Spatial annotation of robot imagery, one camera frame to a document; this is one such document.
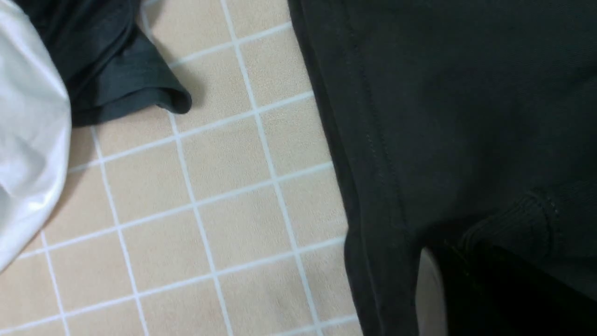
dark green fabric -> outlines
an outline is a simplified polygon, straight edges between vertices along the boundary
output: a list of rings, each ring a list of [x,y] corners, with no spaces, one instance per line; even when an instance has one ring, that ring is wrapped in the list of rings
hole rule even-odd
[[[186,113],[191,96],[137,27],[140,0],[16,0],[69,91],[73,126],[159,105]]]

white fabric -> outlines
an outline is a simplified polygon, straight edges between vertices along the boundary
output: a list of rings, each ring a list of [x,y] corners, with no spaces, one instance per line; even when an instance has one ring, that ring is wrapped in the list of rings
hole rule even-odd
[[[41,229],[64,187],[68,93],[22,10],[0,0],[0,272]]]

tile floor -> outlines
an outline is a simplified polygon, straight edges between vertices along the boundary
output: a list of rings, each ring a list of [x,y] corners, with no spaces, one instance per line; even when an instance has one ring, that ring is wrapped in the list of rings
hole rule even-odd
[[[146,0],[195,104],[73,131],[0,335],[360,335],[340,194],[286,0]]]

fabric fold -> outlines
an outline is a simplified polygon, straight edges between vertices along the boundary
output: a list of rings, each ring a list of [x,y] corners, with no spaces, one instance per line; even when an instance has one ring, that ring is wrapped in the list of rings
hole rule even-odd
[[[42,228],[66,179],[70,102],[22,10],[0,0],[0,271]]]

beige floor tile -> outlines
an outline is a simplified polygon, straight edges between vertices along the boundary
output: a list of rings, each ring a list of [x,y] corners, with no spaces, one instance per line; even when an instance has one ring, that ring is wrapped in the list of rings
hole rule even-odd
[[[290,21],[286,0],[227,0],[227,4],[238,38]]]
[[[69,167],[75,167],[97,159],[90,127],[73,129],[70,134]]]
[[[190,202],[175,142],[110,161],[106,174],[121,223]]]
[[[294,258],[220,277],[235,336],[270,335],[313,323]]]
[[[134,300],[69,317],[71,336],[143,336]]]
[[[97,126],[101,154],[108,156],[171,136],[168,111],[157,106]]]
[[[247,42],[241,46],[241,51],[258,105],[311,90],[292,29]]]
[[[64,336],[62,320],[36,325],[27,329],[13,331],[8,336]]]
[[[135,225],[122,233],[139,291],[210,271],[192,210]]]
[[[273,187],[210,203],[199,211],[218,269],[290,250]]]
[[[146,11],[156,46],[167,62],[230,41],[219,0],[160,0]]]
[[[15,260],[0,276],[0,329],[58,314],[45,254]]]
[[[189,136],[183,146],[198,200],[269,178],[254,118]]]
[[[324,336],[363,336],[359,322],[349,322],[323,329]]]
[[[31,238],[31,241],[25,246],[22,253],[35,251],[37,249],[43,248],[44,244],[41,240],[41,234],[36,234],[35,237]]]
[[[331,160],[314,98],[267,111],[261,119],[278,175]]]
[[[151,336],[225,336],[226,325],[212,280],[141,298]]]
[[[58,205],[45,228],[48,244],[63,242],[114,226],[98,166],[70,173]]]
[[[193,97],[189,113],[174,116],[181,132],[251,109],[232,47],[183,63],[173,71]]]
[[[318,249],[301,257],[319,319],[355,314],[344,269],[343,245]]]
[[[52,250],[50,256],[66,311],[132,293],[116,233]]]
[[[332,167],[280,183],[299,246],[346,235],[346,213]]]

